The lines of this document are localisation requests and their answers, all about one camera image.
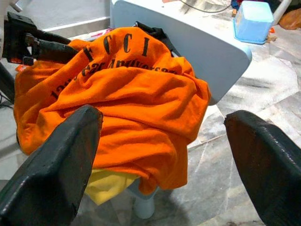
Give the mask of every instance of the light blue plastic container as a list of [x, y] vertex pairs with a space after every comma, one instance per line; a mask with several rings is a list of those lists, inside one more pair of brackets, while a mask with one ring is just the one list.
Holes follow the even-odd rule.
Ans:
[[243, 42], [264, 44], [273, 21], [268, 3], [243, 1], [233, 20], [234, 36]]

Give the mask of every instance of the orange cloth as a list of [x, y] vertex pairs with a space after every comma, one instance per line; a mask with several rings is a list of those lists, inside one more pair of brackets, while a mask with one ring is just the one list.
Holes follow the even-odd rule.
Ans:
[[140, 28], [116, 29], [66, 65], [37, 61], [16, 76], [14, 114], [30, 154], [78, 107], [103, 112], [93, 167], [141, 176], [140, 190], [187, 183], [187, 145], [196, 139], [210, 92], [184, 57]]

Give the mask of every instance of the wire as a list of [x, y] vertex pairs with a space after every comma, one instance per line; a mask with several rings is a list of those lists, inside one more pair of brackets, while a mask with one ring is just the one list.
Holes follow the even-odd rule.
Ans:
[[188, 4], [187, 2], [185, 2], [185, 1], [183, 1], [183, 0], [180, 0], [180, 2], [184, 3], [185, 5], [187, 5], [187, 6], [191, 7], [191, 8], [194, 8], [194, 9], [196, 9], [196, 10], [198, 10], [198, 11], [201, 11], [201, 12], [203, 12], [203, 13], [220, 13], [220, 12], [222, 12], [222, 11], [225, 11], [227, 8], [229, 8], [229, 7], [231, 6], [231, 4], [230, 4], [230, 5], [228, 5], [226, 8], [223, 8], [223, 9], [218, 10], [218, 11], [205, 11], [205, 10], [202, 10], [202, 9], [200, 9], [200, 8], [196, 8], [196, 7], [194, 7], [194, 6], [190, 5], [190, 4]]

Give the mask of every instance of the marble floor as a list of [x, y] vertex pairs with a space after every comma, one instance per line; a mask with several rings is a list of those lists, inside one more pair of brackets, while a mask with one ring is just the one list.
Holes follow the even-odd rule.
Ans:
[[[187, 0], [195, 7], [219, 9], [226, 0]], [[206, 14], [179, 1], [165, 4], [179, 16], [193, 19], [222, 35], [232, 35], [231, 9]], [[141, 220], [132, 211], [128, 191], [96, 206], [84, 196], [73, 226], [263, 226], [240, 180], [224, 118], [236, 110], [251, 111], [279, 126], [301, 146], [301, 30], [275, 26], [277, 40], [249, 44], [250, 67], [217, 104], [210, 106], [198, 138], [189, 145], [188, 184], [173, 191], [159, 190], [155, 213]], [[0, 108], [0, 180], [8, 180], [24, 162], [16, 142], [12, 110]]]

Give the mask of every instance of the white plastic chair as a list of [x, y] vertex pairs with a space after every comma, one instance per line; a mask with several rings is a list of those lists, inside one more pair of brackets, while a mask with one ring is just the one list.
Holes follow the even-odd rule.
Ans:
[[[111, 0], [111, 28], [133, 26], [139, 21], [149, 27], [159, 27], [182, 56], [192, 64], [198, 78], [209, 83], [212, 93], [210, 105], [216, 104], [248, 68], [250, 49], [234, 40], [224, 40], [176, 19], [156, 4], [160, 1]], [[128, 190], [135, 197], [134, 211], [147, 219], [154, 213], [154, 195], [143, 195], [136, 180]]]

